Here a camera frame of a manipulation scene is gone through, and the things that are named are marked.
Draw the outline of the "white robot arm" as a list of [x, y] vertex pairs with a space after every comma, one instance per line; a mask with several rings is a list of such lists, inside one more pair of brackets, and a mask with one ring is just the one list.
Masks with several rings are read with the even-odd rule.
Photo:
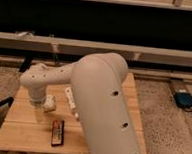
[[122, 89], [127, 66], [120, 54], [93, 53], [59, 68], [31, 66], [20, 83], [35, 107], [47, 100], [47, 86], [71, 86], [89, 154], [142, 154]]

